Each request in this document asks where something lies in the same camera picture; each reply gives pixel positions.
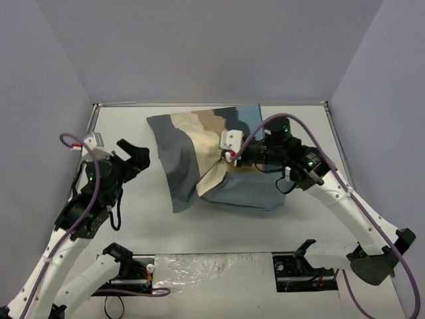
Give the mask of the striped pillowcase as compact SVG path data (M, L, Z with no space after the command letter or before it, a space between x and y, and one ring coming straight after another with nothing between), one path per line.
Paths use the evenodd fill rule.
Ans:
M172 210L180 213L202 199L232 209L271 211L285 203L278 174L260 163L236 167L222 158L220 135L249 135L262 121L260 106L248 104L162 114L147 118L167 178Z

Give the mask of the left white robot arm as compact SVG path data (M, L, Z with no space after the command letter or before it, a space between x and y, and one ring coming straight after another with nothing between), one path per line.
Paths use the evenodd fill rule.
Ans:
M124 139L117 145L128 159L108 151L95 135L74 138L74 143L66 144L81 153L87 183L80 191L74 191L60 212L30 277L16 297L1 307L2 318L69 318L108 281L147 273L130 250L112 243L81 275L64 284L78 257L99 228L111 219L112 209L121 203L124 184L150 165L148 148Z

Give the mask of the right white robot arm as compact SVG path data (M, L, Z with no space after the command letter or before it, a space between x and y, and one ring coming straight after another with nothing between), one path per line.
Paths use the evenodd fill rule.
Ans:
M326 244L309 239L295 251L295 267L302 274L315 269L353 271L364 282L378 286L394 270L416 235L380 216L348 184L319 144L307 146L292 135L291 115L275 114L261 123L264 137L233 133L231 161L239 166L278 167L284 179L322 203L354 236L351 244Z

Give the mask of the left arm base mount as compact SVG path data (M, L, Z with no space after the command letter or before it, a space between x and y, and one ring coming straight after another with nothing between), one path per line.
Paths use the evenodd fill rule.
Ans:
M136 255L119 275L106 281L92 296L152 295L155 257Z

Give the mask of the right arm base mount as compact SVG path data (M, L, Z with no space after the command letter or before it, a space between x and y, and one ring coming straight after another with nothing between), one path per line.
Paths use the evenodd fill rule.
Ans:
M272 262L279 293L338 290L337 275L332 268L312 268L297 261L293 253L274 253Z

